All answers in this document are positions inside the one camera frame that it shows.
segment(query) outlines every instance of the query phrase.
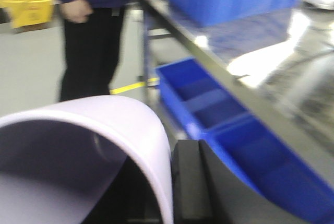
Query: person's hand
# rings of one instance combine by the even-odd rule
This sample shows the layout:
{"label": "person's hand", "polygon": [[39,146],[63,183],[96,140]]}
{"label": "person's hand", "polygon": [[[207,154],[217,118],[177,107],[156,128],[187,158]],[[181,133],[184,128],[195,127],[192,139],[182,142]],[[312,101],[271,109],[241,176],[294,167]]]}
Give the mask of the person's hand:
{"label": "person's hand", "polygon": [[65,19],[73,23],[85,23],[88,21],[88,16],[93,13],[92,8],[86,0],[63,3],[60,9]]}

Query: metal table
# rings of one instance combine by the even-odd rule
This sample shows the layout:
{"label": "metal table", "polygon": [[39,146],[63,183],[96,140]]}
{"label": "metal table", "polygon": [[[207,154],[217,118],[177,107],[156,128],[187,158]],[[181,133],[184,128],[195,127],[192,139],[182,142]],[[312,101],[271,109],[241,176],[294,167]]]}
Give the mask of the metal table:
{"label": "metal table", "polygon": [[202,28],[169,0],[139,2],[146,81],[154,20],[334,188],[334,12],[301,4]]}

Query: black pants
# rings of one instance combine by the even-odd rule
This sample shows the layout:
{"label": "black pants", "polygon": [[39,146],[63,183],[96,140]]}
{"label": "black pants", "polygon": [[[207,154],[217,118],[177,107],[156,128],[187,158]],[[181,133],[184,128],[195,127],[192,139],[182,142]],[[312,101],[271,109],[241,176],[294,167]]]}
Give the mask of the black pants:
{"label": "black pants", "polygon": [[119,60],[124,8],[98,8],[87,23],[64,20],[66,70],[60,101],[109,95]]}

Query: yellow floor line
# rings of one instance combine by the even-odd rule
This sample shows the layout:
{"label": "yellow floor line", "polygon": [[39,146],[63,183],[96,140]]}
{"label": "yellow floor line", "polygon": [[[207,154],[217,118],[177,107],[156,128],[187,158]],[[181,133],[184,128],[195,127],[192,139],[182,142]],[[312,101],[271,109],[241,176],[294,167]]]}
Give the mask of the yellow floor line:
{"label": "yellow floor line", "polygon": [[[158,80],[159,80],[159,78],[150,78],[148,81],[149,82],[155,82],[155,81],[158,81]],[[111,90],[110,93],[112,95],[117,95],[119,93],[127,92],[127,91],[130,91],[130,90],[133,90],[133,89],[136,89],[136,88],[139,88],[139,87],[143,87],[143,86],[145,86],[145,82],[137,82],[137,83],[127,85],[127,86],[124,86],[124,87],[115,88],[115,89]]]}

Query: white curved sheet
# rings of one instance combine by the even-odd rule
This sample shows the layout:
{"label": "white curved sheet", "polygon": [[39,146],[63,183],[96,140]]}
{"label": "white curved sheet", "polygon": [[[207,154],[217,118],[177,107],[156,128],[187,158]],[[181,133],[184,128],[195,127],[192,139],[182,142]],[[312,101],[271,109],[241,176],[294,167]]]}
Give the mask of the white curved sheet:
{"label": "white curved sheet", "polygon": [[81,223],[126,155],[172,224],[168,139],[145,104],[97,96],[0,118],[0,223]]}

